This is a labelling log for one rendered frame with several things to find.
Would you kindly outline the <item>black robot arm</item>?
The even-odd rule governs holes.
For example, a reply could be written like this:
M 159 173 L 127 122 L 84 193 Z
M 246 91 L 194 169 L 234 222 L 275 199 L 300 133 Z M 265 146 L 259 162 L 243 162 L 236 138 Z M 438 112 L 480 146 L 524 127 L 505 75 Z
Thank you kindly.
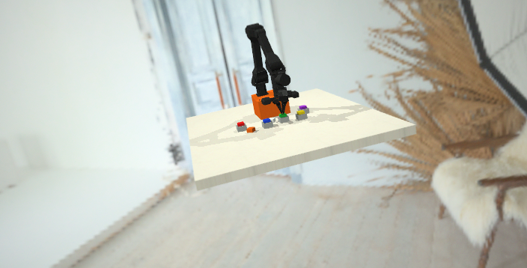
M 266 36 L 266 31 L 263 25 L 258 22 L 247 25 L 245 28 L 247 38 L 251 41 L 252 54 L 255 68 L 252 71 L 252 85 L 256 87 L 258 97 L 269 94 L 266 91 L 266 83 L 269 83 L 269 75 L 271 77 L 272 85 L 288 86 L 290 84 L 290 77 L 285 73 L 285 66 L 282 64 L 279 57 L 274 54 L 272 47 Z M 267 71 L 263 67 L 261 48 L 266 58 L 265 65 Z M 288 91 L 287 87 L 284 89 L 277 88 L 276 97 L 278 101 L 288 101 L 292 97 L 292 91 Z

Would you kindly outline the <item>green button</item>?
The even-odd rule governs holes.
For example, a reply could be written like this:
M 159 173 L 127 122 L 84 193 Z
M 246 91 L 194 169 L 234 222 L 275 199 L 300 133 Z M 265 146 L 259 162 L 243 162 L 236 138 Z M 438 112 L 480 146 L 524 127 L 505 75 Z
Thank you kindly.
M 283 115 L 279 114 L 278 122 L 284 123 L 284 122 L 288 122 L 288 121 L 290 121 L 290 119 L 289 119 L 289 116 L 286 113 L 284 113 Z

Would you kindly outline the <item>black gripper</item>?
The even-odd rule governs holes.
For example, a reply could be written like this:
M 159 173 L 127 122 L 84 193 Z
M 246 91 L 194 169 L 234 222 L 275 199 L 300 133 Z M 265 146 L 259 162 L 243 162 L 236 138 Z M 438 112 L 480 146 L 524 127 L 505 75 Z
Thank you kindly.
M 272 97 L 272 98 L 264 97 L 264 98 L 261 99 L 261 103 L 264 106 L 270 104 L 271 102 L 276 104 L 278 109 L 279 109 L 279 111 L 283 115 L 284 111 L 285 111 L 285 106 L 286 106 L 286 104 L 287 104 L 287 102 L 289 100 L 288 101 L 281 101 L 281 103 L 280 103 L 278 101 L 277 97 L 276 97 L 276 90 L 277 90 L 277 88 L 284 89 L 284 86 L 282 86 L 282 85 L 273 85 L 272 89 L 273 89 L 274 97 Z M 299 97 L 299 93 L 297 91 L 292 91 L 292 98 L 297 98 L 297 97 Z M 282 107 L 282 109 L 281 109 L 281 107 Z

